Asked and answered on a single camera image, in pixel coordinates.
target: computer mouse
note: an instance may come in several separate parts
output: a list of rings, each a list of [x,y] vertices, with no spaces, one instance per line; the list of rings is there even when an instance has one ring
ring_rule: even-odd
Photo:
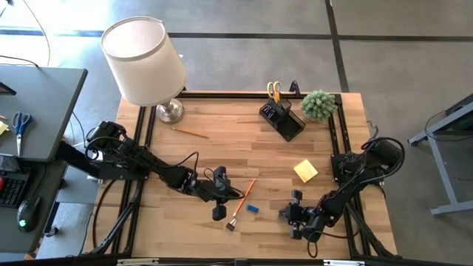
[[[41,198],[33,196],[25,199],[18,208],[16,223],[21,232],[30,232],[36,228],[39,219],[39,205]]]

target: concrete floor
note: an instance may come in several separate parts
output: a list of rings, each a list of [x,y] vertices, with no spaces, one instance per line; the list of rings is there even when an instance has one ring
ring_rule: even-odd
[[[31,1],[51,33],[104,30],[129,16],[163,19],[173,33],[330,34],[324,0]],[[473,36],[467,0],[332,0],[338,34]],[[6,10],[1,27],[36,28],[21,5]],[[84,67],[89,76],[75,108],[84,128],[113,120],[120,94],[99,38],[50,36],[54,67]],[[301,90],[340,92],[332,41],[174,38],[184,54],[188,89],[262,90],[268,81],[299,82]],[[0,54],[43,64],[44,39],[0,35]],[[471,42],[341,41],[349,90],[360,92],[380,135],[406,140],[433,114],[471,93]],[[74,122],[76,142],[81,139]],[[70,127],[67,131],[71,138]],[[471,264],[473,211],[432,218],[429,208],[448,202],[428,145],[406,146],[403,168],[386,181],[387,205],[398,253],[410,259]],[[469,188],[473,182],[460,184]],[[472,200],[471,194],[460,197]],[[90,205],[65,204],[38,257],[77,254]]]

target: wooden tabletop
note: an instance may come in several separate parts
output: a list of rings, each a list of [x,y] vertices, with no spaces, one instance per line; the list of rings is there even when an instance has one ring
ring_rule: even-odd
[[[352,150],[360,152],[361,144],[370,137],[361,95],[345,93],[341,96]],[[322,195],[337,189],[330,169],[333,150],[328,123],[305,120],[299,109],[300,100],[290,100],[294,113],[307,125],[288,143],[259,115],[259,108],[266,100],[223,98],[180,101],[185,107],[184,118],[171,126],[156,119],[151,151],[169,164],[178,163],[193,151],[198,151],[197,171],[200,177],[203,177],[205,168],[226,166],[232,185],[243,191],[254,177],[257,181],[237,216],[235,231],[230,232],[225,225],[230,222],[239,200],[227,202],[227,218],[215,222],[211,215],[214,202],[204,203],[195,197],[178,194],[165,187],[156,174],[152,174],[143,191],[133,257],[309,258],[307,242],[290,239],[291,228],[284,220],[278,219],[278,210],[289,203],[293,189],[304,192],[304,206],[314,206]],[[125,126],[130,136],[134,134],[138,109],[122,100],[118,110],[117,123]],[[146,111],[140,145],[144,143],[149,112],[150,108]],[[335,121],[341,139],[337,115]],[[176,132],[171,127],[204,134],[209,138]],[[293,167],[306,159],[319,174],[303,183]],[[194,158],[185,165],[192,168],[193,163]],[[104,187],[101,186],[98,198]],[[99,243],[117,219],[122,190],[123,182],[117,181],[105,196],[97,221]],[[379,188],[368,186],[361,192],[361,200],[367,224],[385,247],[395,253],[383,194]],[[246,204],[258,207],[259,213],[246,211]],[[346,235],[343,219],[335,227],[325,228],[325,232]],[[89,227],[84,252],[92,249],[91,235]],[[318,247],[318,258],[349,257],[346,239],[322,236]]]

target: pen holder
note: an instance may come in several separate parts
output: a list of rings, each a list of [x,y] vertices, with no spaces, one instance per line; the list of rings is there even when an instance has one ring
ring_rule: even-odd
[[[259,114],[270,124],[280,135],[289,142],[305,127],[302,122],[291,110],[292,104],[281,95],[281,100],[276,103],[273,98],[268,98]]]

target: white lamp shade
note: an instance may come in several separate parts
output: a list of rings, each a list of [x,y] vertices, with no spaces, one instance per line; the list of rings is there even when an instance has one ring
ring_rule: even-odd
[[[138,106],[169,102],[186,83],[186,70],[162,21],[121,20],[107,29],[101,47],[122,96]]]

